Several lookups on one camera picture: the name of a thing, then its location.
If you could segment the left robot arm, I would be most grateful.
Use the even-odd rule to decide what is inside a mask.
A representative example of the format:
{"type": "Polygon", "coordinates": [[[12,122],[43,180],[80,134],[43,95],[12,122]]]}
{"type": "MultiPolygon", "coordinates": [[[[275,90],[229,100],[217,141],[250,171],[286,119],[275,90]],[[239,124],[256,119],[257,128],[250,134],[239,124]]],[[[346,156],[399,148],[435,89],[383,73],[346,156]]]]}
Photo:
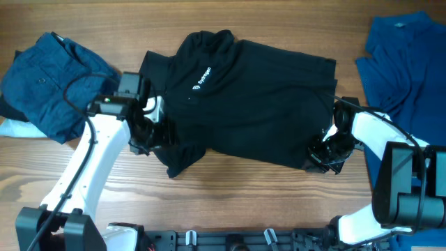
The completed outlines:
{"type": "Polygon", "coordinates": [[[15,221],[21,250],[155,250],[136,224],[94,223],[99,198],[120,152],[136,155],[176,143],[163,101],[148,78],[124,73],[117,91],[98,95],[81,116],[86,125],[64,173],[37,208],[24,207],[15,221]]]}

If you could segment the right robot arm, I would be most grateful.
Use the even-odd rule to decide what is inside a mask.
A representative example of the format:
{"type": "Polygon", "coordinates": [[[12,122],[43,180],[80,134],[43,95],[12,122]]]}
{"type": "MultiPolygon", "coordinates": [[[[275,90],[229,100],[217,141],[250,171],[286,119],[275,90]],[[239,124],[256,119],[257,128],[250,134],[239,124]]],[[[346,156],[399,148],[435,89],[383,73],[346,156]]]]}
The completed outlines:
{"type": "Polygon", "coordinates": [[[357,250],[395,235],[445,228],[445,147],[407,133],[384,113],[337,98],[334,124],[307,148],[314,169],[339,174],[355,149],[380,159],[368,206],[337,216],[318,241],[324,250],[357,250]]]}

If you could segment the black polo shirt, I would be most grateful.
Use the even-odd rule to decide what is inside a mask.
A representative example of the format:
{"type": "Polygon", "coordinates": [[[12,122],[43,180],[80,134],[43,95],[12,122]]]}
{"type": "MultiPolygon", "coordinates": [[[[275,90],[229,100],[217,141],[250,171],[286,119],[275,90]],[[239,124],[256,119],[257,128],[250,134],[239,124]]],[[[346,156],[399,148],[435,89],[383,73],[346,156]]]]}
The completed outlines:
{"type": "Polygon", "coordinates": [[[336,62],[191,33],[173,56],[147,52],[139,69],[164,101],[178,145],[156,152],[170,178],[207,150],[316,172],[307,149],[332,121],[336,62]]]}

